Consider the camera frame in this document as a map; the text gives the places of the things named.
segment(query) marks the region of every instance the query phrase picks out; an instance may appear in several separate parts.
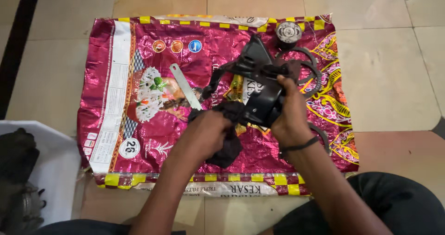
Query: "white container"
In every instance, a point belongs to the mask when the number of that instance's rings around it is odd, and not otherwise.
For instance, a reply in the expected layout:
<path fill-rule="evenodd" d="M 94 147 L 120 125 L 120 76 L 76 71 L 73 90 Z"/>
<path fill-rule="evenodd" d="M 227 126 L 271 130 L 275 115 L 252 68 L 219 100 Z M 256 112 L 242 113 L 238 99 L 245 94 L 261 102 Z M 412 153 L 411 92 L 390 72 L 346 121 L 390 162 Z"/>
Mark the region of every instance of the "white container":
<path fill-rule="evenodd" d="M 40 151 L 29 182 L 45 189 L 41 199 L 47 201 L 41 210 L 41 226 L 71 219 L 73 197 L 81 157 L 76 141 L 37 121 L 0 121 L 0 135 L 24 128 L 34 135 Z"/>

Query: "metal strip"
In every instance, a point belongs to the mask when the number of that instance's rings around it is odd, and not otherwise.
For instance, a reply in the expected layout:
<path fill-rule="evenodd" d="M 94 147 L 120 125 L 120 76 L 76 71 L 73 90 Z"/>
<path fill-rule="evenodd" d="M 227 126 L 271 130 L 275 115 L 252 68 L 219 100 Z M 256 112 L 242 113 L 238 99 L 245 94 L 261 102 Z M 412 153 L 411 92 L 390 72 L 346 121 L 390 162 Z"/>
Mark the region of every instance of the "metal strip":
<path fill-rule="evenodd" d="M 197 100 L 192 88 L 190 87 L 189 83 L 187 82 L 186 78 L 184 77 L 184 74 L 182 73 L 178 64 L 176 64 L 176 63 L 172 64 L 170 66 L 170 71 L 171 71 L 171 73 L 173 73 L 173 76 L 175 76 L 175 79 L 178 82 L 178 85 L 181 88 L 182 92 L 186 96 L 186 99 L 189 101 L 190 106 L 192 108 L 202 110 L 201 104 Z"/>

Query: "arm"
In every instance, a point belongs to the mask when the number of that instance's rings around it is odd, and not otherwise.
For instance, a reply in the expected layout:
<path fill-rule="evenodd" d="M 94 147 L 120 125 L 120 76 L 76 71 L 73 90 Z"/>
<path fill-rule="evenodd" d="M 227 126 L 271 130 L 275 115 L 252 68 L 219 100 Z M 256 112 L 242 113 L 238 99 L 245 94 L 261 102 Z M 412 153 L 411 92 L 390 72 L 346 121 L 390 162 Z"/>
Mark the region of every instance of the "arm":
<path fill-rule="evenodd" d="M 223 147 L 224 130 L 231 125 L 222 113 L 214 111 L 201 114 L 188 125 L 164 161 L 130 235 L 170 234 L 187 183 L 201 163 Z"/>
<path fill-rule="evenodd" d="M 284 147 L 304 145 L 314 137 L 307 124 L 306 102 L 291 79 L 277 79 L 286 89 L 286 99 L 272 133 Z M 392 234 L 337 170 L 319 142 L 289 151 L 286 158 L 304 178 L 334 233 Z"/>

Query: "black wrist band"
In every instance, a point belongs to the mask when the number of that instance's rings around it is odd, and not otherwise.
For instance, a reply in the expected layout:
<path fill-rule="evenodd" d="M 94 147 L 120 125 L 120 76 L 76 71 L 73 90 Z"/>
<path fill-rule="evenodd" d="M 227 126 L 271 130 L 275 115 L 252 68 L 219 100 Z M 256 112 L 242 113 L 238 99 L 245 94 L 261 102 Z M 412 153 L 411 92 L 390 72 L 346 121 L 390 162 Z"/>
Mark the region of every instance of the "black wrist band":
<path fill-rule="evenodd" d="M 308 142 L 306 142 L 306 144 L 301 145 L 301 146 L 280 147 L 280 152 L 278 154 L 278 157 L 279 158 L 284 158 L 284 156 L 286 155 L 286 153 L 288 151 L 295 151 L 295 150 L 304 149 L 306 147 L 309 147 L 309 146 L 315 144 L 317 141 L 318 141 L 318 136 L 315 136 L 315 137 L 311 138 Z"/>

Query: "tiled floor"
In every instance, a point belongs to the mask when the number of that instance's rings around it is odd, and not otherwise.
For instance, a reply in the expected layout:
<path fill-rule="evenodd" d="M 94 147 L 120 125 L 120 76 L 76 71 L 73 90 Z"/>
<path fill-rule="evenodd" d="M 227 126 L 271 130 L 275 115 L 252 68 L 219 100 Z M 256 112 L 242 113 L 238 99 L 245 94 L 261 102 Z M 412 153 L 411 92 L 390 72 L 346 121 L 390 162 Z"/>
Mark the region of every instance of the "tiled floor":
<path fill-rule="evenodd" d="M 17 4 L 18 0 L 0 0 L 1 52 Z M 7 118 L 36 119 L 75 135 L 95 17 L 174 13 L 283 18 L 333 12 L 343 89 L 358 132 L 360 171 L 412 178 L 445 203 L 445 141 L 424 131 L 445 114 L 443 8 L 445 0 L 39 0 Z M 137 214 L 147 196 L 134 190 L 99 189 L 90 180 L 81 217 L 123 222 Z M 255 234 L 305 201 L 183 198 L 175 229 L 189 234 Z"/>

